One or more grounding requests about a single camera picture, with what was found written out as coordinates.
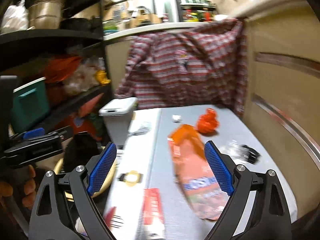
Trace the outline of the orange gloved hand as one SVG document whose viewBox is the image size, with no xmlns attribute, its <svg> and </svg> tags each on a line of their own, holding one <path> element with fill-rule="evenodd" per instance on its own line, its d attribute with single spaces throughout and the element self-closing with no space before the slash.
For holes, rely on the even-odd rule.
<svg viewBox="0 0 320 240">
<path fill-rule="evenodd" d="M 28 175 L 24 179 L 24 184 L 18 189 L 23 192 L 22 194 L 22 205 L 27 209 L 31 210 L 36 198 L 36 183 L 35 178 L 36 173 L 32 165 L 28 166 Z M 13 187 L 6 181 L 1 180 L 1 198 L 10 197 L 13 195 Z"/>
</svg>

